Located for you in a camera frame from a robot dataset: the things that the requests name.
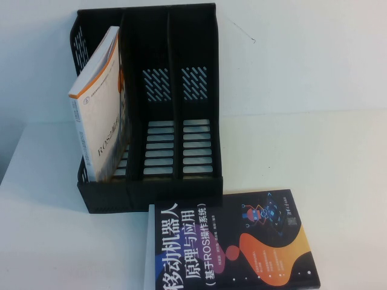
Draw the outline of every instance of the slotted pattern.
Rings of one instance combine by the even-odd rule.
[[[75,49],[75,55],[77,59],[77,65],[79,72],[83,70],[86,63],[89,61],[89,54],[87,52],[86,40],[83,38],[82,28],[79,27],[78,34],[75,36],[73,46]]]
[[[174,164],[174,122],[148,123],[144,161],[145,176],[170,176]]]
[[[171,101],[168,69],[144,69],[144,85],[148,102]]]
[[[207,100],[207,68],[182,68],[186,101]]]
[[[82,181],[83,181],[83,183],[89,182],[89,178],[87,177],[87,170],[86,170],[86,166],[85,165],[83,165],[83,169],[82,169]]]
[[[197,176],[212,173],[210,121],[185,120],[183,140],[183,173]]]
[[[129,145],[125,148],[125,152],[123,153],[121,157],[121,161],[115,170],[113,177],[114,178],[125,178],[126,175],[126,164],[128,162],[128,154],[129,154]]]

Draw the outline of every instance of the book cover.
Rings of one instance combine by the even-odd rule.
[[[106,181],[128,141],[119,27],[110,27],[69,92],[89,181]]]
[[[317,289],[290,190],[155,207],[155,289]]]

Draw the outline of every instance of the white table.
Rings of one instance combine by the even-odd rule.
[[[224,191],[292,189],[321,289],[387,289],[387,111],[221,120]],[[0,289],[141,289],[147,214],[90,215],[72,123],[25,129],[0,186]]]

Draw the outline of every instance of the book title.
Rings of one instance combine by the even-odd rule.
[[[101,156],[101,154],[103,153],[103,151],[107,148],[108,144],[109,144],[109,141],[111,139],[111,137],[113,136],[115,130],[117,129],[118,125],[120,123],[120,117],[119,117],[119,114],[117,115],[117,118],[115,118],[115,122],[113,123],[113,125],[111,126],[111,130],[107,136],[107,138],[104,140],[103,144],[101,147],[99,147],[98,149],[98,156]]]
[[[288,216],[291,216],[290,205],[289,205],[288,200],[286,199],[285,196],[284,196],[284,206],[285,206],[287,215],[288,215]]]
[[[164,263],[163,289],[184,289],[181,274],[184,275],[185,281],[187,279],[201,280],[201,275],[204,274],[206,285],[213,286],[216,281],[206,205],[197,205],[198,225],[195,224],[194,210],[180,211],[179,217],[176,213],[177,207],[178,205],[175,203],[172,208],[161,211],[163,218],[161,221],[161,235],[163,236],[161,250],[165,253],[165,257],[162,259]],[[204,262],[204,269],[200,267],[198,259]]]

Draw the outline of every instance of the book spine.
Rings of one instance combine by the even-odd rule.
[[[78,100],[71,98],[70,102],[71,102],[71,109],[74,115],[76,129],[78,132],[79,142],[82,147],[83,158],[85,160],[87,176],[89,181],[96,181],[96,173],[94,171],[93,163],[91,162],[91,154],[89,152],[89,146],[87,143],[85,128],[82,123],[82,116],[79,113]]]

